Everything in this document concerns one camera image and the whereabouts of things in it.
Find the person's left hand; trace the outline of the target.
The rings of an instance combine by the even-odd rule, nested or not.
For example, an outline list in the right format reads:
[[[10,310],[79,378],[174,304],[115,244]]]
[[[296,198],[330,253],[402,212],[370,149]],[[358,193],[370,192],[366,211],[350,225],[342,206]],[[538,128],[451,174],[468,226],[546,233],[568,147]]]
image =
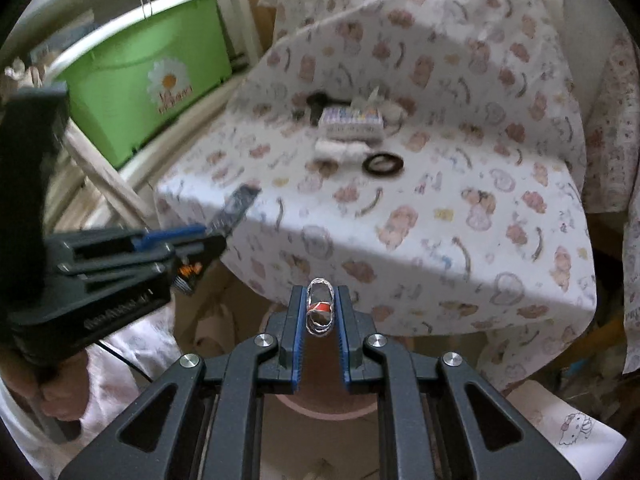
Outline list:
[[[43,414],[73,422],[81,419],[89,403],[89,358],[86,350],[63,361],[50,382],[39,385],[30,365],[6,347],[1,347],[1,379],[22,408],[40,398]]]

